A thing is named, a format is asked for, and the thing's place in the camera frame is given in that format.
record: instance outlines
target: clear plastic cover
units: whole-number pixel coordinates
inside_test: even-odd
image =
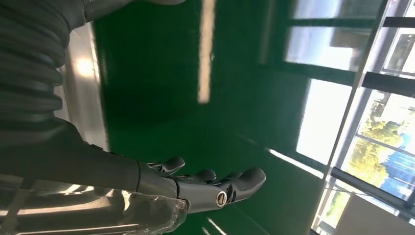
[[[0,174],[0,234],[155,235],[180,226],[186,202],[111,188]]]

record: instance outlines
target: white panel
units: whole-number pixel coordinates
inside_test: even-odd
[[[334,235],[415,235],[415,226],[352,195]]]

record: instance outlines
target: green floor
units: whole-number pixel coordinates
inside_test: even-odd
[[[219,177],[252,166],[267,182],[252,198],[191,214],[174,234],[304,235],[321,180],[265,150],[295,152],[308,79],[280,72],[290,6],[274,1],[268,63],[258,63],[268,0],[219,0],[210,99],[198,103],[201,1],[134,2],[95,23],[110,148],[140,161],[181,156]]]

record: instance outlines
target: black flexible tube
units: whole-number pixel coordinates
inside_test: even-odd
[[[69,33],[101,16],[87,0],[0,1],[0,173],[33,180],[135,191],[138,164],[84,143],[76,128],[54,117],[62,101]],[[126,1],[102,1],[104,13]]]

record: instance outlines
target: robotic arm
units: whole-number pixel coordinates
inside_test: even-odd
[[[144,164],[107,153],[53,115],[62,107],[53,88],[62,84],[56,68],[64,63],[70,32],[131,1],[0,1],[0,179],[22,177],[19,187],[27,189],[44,180],[177,198],[186,201],[188,213],[250,197],[266,180],[259,168],[222,180],[211,170],[173,176],[182,159]]]

